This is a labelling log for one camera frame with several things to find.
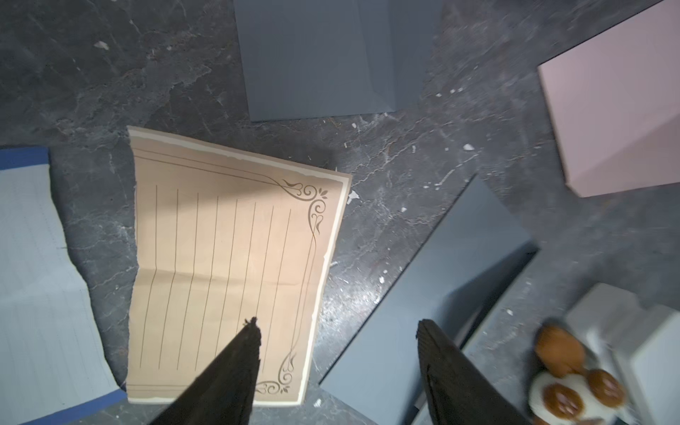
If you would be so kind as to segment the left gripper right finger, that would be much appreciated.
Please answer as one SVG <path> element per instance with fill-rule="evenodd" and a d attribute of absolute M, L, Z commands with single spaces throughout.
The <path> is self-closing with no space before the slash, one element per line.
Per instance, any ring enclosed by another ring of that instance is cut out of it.
<path fill-rule="evenodd" d="M 432 320 L 416 333 L 421 383 L 434 424 L 527 424 Z"/>

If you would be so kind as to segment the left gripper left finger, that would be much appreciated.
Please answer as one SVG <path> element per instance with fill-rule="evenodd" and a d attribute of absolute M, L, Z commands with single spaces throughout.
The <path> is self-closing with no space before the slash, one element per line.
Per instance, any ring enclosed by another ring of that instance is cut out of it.
<path fill-rule="evenodd" d="M 255 317 L 154 424 L 247 424 L 260 369 L 261 331 Z"/>

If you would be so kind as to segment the white letter paper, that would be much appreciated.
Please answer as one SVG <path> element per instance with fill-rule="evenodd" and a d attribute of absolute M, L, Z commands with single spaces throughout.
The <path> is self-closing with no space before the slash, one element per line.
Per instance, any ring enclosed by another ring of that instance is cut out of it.
<path fill-rule="evenodd" d="M 45 147 L 1 151 L 1 422 L 65 424 L 127 397 L 67 251 Z"/>
<path fill-rule="evenodd" d="M 176 400 L 253 321 L 255 405 L 302 404 L 352 178 L 139 127 L 129 141 L 138 263 L 129 402 Z"/>

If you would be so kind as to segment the pink envelope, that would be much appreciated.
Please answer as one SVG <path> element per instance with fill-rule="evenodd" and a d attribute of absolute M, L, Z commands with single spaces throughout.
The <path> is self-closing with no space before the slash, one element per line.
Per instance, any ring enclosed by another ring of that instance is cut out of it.
<path fill-rule="evenodd" d="M 661 1 L 543 63 L 567 186 L 581 198 L 679 181 L 679 3 Z"/>

